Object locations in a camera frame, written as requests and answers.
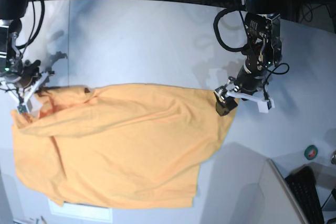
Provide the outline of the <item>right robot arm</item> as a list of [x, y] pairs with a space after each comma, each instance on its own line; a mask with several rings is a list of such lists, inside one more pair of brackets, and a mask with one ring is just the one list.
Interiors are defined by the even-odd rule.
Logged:
[[33, 28], [27, 42], [16, 45], [22, 30], [21, 18], [26, 13], [28, 3], [33, 4], [34, 1], [36, 0], [1, 0], [1, 77], [17, 89], [27, 88], [40, 77], [40, 61], [24, 63], [23, 55], [40, 32], [45, 15], [44, 0], [38, 0], [41, 4], [39, 23], [37, 24], [36, 17], [33, 17]]

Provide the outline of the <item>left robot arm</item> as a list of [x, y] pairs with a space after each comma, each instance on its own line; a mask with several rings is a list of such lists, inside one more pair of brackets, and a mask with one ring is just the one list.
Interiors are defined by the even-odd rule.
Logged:
[[[228, 115], [238, 106], [237, 99], [253, 101], [261, 113], [274, 108], [274, 100], [267, 91], [272, 75], [279, 75], [283, 65], [280, 39], [280, 11], [282, 0], [234, 0], [234, 6], [220, 11], [213, 22], [218, 43], [229, 52], [240, 52], [246, 60], [236, 77], [215, 89], [216, 111]], [[224, 43], [219, 32], [219, 21], [233, 12], [241, 15], [247, 37], [246, 45], [232, 48]]]

